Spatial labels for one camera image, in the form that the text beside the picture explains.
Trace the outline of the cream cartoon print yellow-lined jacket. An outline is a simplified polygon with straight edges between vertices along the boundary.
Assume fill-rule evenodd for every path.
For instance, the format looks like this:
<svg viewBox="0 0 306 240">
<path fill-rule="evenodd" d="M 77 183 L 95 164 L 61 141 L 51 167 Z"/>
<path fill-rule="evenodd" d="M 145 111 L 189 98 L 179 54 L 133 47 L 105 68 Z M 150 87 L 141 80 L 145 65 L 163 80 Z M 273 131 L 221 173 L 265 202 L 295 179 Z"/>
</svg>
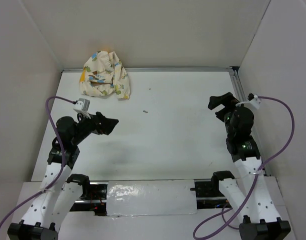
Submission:
<svg viewBox="0 0 306 240">
<path fill-rule="evenodd" d="M 129 75 L 117 54 L 113 51 L 95 52 L 83 66 L 79 90 L 90 97 L 115 94 L 119 100 L 129 99 Z"/>
</svg>

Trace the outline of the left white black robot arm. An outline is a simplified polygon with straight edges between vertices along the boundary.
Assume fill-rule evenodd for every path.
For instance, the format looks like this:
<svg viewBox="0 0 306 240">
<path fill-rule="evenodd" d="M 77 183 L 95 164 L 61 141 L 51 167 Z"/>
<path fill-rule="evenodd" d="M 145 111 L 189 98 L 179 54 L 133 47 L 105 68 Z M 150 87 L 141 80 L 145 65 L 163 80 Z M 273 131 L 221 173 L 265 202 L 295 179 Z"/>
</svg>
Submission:
<svg viewBox="0 0 306 240">
<path fill-rule="evenodd" d="M 89 177 L 72 174 L 80 150 L 78 145 L 90 134 L 109 135 L 118 120 L 100 112 L 83 115 L 77 121 L 64 116 L 54 124 L 57 136 L 47 159 L 38 194 L 32 197 L 27 212 L 18 223 L 11 223 L 7 235 L 12 240 L 56 240 L 61 224 L 78 199 L 91 195 Z"/>
</svg>

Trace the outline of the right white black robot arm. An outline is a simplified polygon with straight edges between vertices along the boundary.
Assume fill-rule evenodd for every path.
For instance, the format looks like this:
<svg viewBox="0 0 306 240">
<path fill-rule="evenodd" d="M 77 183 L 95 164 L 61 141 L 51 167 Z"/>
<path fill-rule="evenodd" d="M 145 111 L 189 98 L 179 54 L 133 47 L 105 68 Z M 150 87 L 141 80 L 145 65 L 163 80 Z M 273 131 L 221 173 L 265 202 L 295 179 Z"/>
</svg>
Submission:
<svg viewBox="0 0 306 240">
<path fill-rule="evenodd" d="M 233 216 L 240 222 L 241 239 L 283 240 L 291 232 L 291 226 L 282 219 L 267 188 L 264 164 L 251 135 L 254 114 L 230 92 L 210 97 L 208 109 L 219 105 L 223 108 L 215 115 L 225 125 L 227 150 L 240 174 L 242 186 L 230 171 L 218 171 L 213 173 L 211 191 L 227 198 Z"/>
</svg>

